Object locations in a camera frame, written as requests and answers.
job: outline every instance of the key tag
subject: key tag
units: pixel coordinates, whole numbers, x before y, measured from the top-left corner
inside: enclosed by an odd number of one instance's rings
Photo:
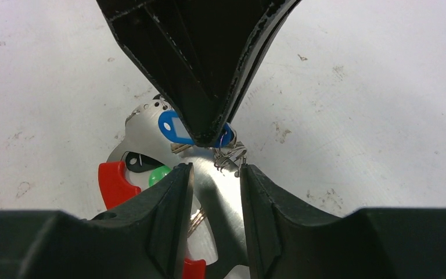
[[[158,127],[169,141],[176,144],[194,145],[194,141],[190,138],[189,133],[187,133],[182,121],[174,110],[166,110],[160,115],[158,118]],[[223,129],[222,138],[216,142],[215,148],[220,147],[220,143],[221,146],[228,145],[233,138],[232,129],[228,123],[225,123]]]

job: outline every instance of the blue key tag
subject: blue key tag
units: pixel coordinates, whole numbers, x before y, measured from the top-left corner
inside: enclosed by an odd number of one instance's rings
[[[158,127],[161,133],[171,142],[176,144],[194,145],[194,142],[187,133],[182,121],[174,110],[166,110],[158,118]],[[228,123],[224,125],[224,132],[216,142],[215,147],[226,146],[233,138],[232,129]]]

